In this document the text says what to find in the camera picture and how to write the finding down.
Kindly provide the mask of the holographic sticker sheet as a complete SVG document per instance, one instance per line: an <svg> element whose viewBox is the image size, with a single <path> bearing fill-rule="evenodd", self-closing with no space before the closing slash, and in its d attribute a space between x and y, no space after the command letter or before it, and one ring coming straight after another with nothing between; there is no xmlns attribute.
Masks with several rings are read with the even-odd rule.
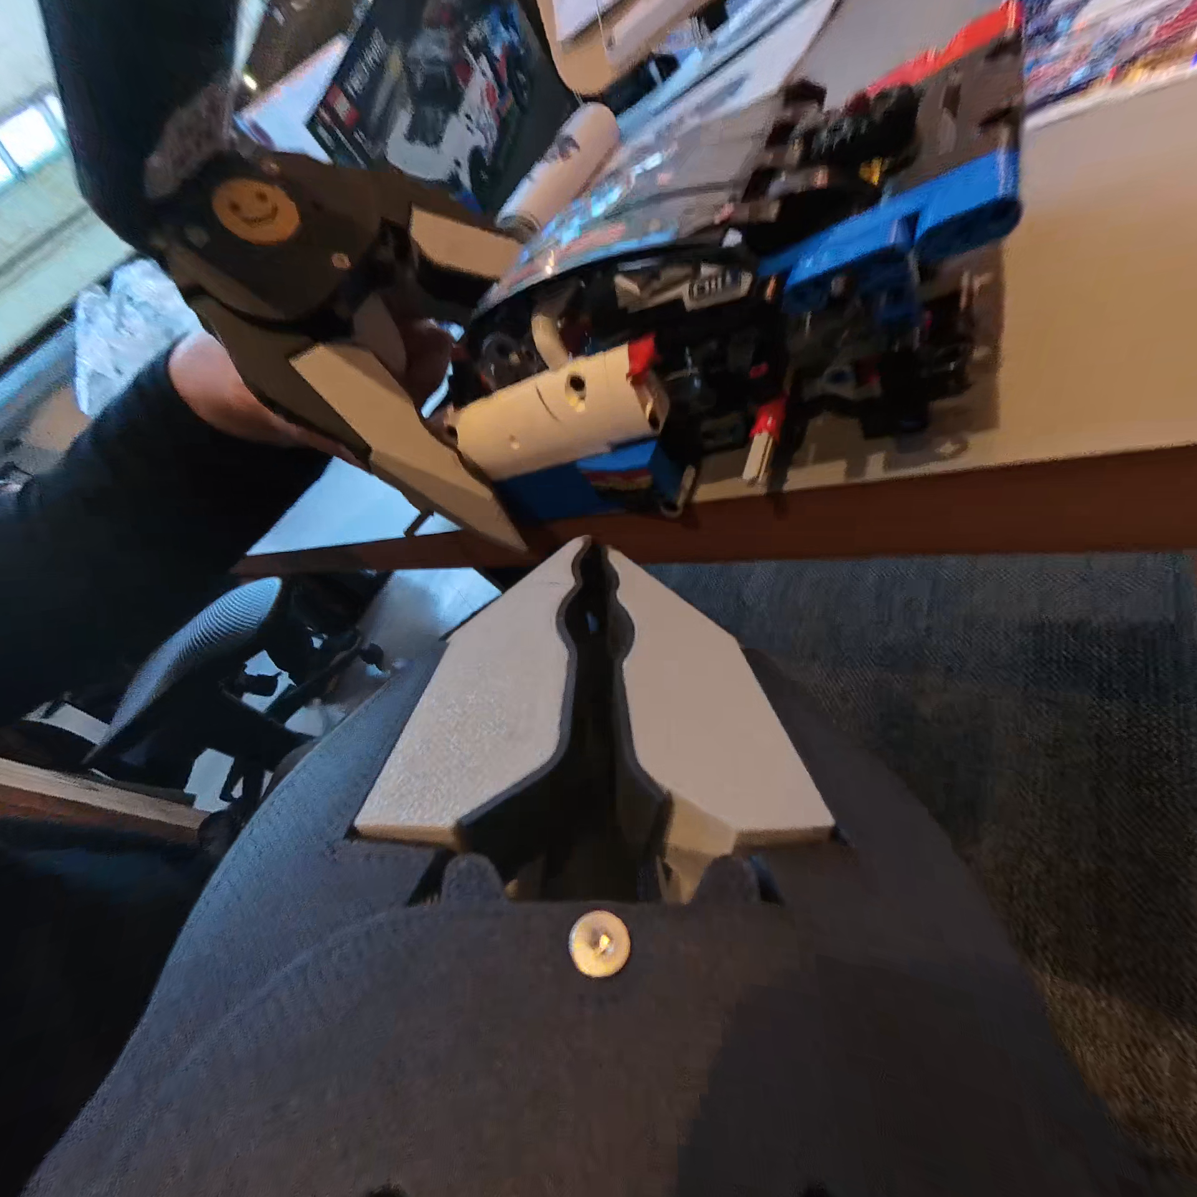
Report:
<svg viewBox="0 0 1197 1197"><path fill-rule="evenodd" d="M1194 2L1026 2L1025 112L1196 67Z"/></svg>

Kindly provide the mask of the wooden document stand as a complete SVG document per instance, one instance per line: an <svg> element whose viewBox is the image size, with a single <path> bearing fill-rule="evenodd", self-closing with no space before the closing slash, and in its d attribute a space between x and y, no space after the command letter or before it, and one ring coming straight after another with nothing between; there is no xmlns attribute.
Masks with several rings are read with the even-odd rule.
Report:
<svg viewBox="0 0 1197 1197"><path fill-rule="evenodd" d="M549 55L577 96L596 97L644 65L710 2L537 2Z"/></svg>

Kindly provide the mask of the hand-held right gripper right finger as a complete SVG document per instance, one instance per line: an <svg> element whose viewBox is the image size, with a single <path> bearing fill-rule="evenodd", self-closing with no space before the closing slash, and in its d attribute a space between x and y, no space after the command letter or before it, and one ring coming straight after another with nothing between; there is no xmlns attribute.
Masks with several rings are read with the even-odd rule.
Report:
<svg viewBox="0 0 1197 1197"><path fill-rule="evenodd" d="M658 808L640 824L667 901L718 858L831 841L835 820L740 643L609 553L620 737Z"/></svg>

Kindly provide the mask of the toy car set box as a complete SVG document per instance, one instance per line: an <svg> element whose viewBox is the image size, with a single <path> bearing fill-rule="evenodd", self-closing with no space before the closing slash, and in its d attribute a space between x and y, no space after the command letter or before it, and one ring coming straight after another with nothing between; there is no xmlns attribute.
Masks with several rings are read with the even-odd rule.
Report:
<svg viewBox="0 0 1197 1197"><path fill-rule="evenodd" d="M496 216L576 109L523 3L376 2L308 130L336 166Z"/></svg>

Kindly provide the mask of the person's left hand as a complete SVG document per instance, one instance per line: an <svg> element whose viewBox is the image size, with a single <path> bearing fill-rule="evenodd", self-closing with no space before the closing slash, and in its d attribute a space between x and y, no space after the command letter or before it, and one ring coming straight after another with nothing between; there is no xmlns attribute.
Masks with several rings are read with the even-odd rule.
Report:
<svg viewBox="0 0 1197 1197"><path fill-rule="evenodd" d="M426 320L399 324L398 337L406 355L406 371L399 384L412 401L423 402L445 380L455 341ZM365 461L348 448L264 407L237 372L225 348L208 333L192 334L174 345L168 375L184 405L218 432L255 445L306 448L365 468Z"/></svg>

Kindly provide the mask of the open instruction booklet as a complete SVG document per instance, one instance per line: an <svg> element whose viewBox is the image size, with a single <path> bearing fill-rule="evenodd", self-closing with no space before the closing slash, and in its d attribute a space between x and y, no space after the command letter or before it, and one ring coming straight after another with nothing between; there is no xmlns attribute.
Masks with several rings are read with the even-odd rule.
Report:
<svg viewBox="0 0 1197 1197"><path fill-rule="evenodd" d="M584 103L503 204L499 228L527 243L607 173L631 163L634 149L704 130L782 90L839 8L731 3L727 20L700 35L680 66L630 109L616 114L599 100Z"/></svg>

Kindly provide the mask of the wooden panel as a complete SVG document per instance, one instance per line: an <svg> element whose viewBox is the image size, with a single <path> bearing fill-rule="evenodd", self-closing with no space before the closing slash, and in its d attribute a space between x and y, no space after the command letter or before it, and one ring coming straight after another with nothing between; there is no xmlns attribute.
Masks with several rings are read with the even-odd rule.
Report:
<svg viewBox="0 0 1197 1197"><path fill-rule="evenodd" d="M1 820L192 844L207 814L103 781L3 759Z"/></svg>

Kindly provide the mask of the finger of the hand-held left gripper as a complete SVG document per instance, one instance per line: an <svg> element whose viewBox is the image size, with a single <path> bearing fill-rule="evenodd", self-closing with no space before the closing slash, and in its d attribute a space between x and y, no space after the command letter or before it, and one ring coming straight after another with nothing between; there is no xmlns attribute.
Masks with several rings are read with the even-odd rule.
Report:
<svg viewBox="0 0 1197 1197"><path fill-rule="evenodd" d="M292 368L366 444L369 471L413 506L493 545L527 551L490 486L429 431L412 398L372 352L324 344L296 355Z"/></svg>
<svg viewBox="0 0 1197 1197"><path fill-rule="evenodd" d="M503 277L520 256L512 237L428 209L412 210L412 246L422 264L483 281Z"/></svg>

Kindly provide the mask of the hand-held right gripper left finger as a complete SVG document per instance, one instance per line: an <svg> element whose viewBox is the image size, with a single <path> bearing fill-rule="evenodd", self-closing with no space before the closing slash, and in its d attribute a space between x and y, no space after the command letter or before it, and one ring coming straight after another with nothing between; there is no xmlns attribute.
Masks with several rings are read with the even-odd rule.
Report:
<svg viewBox="0 0 1197 1197"><path fill-rule="evenodd" d="M571 541L449 635L353 820L372 843L446 848L514 875L540 857L579 652L567 630L590 541Z"/></svg>

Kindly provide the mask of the clear plastic bag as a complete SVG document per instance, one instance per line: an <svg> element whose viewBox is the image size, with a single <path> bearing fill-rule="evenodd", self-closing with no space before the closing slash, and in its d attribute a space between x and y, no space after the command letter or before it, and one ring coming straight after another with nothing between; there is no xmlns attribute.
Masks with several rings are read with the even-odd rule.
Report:
<svg viewBox="0 0 1197 1197"><path fill-rule="evenodd" d="M97 418L158 354L200 330L195 313L151 260L125 263L107 287L80 293L73 392L83 417Z"/></svg>

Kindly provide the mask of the toy brick car model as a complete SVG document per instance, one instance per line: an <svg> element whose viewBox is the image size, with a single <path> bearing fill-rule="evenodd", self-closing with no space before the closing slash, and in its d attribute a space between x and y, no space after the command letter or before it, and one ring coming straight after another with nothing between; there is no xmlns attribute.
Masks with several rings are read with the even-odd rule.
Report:
<svg viewBox="0 0 1197 1197"><path fill-rule="evenodd" d="M1016 227L1023 8L829 107L747 73L626 144L482 301L443 432L517 522L678 511L710 458L778 491L809 424L913 439L970 387Z"/></svg>

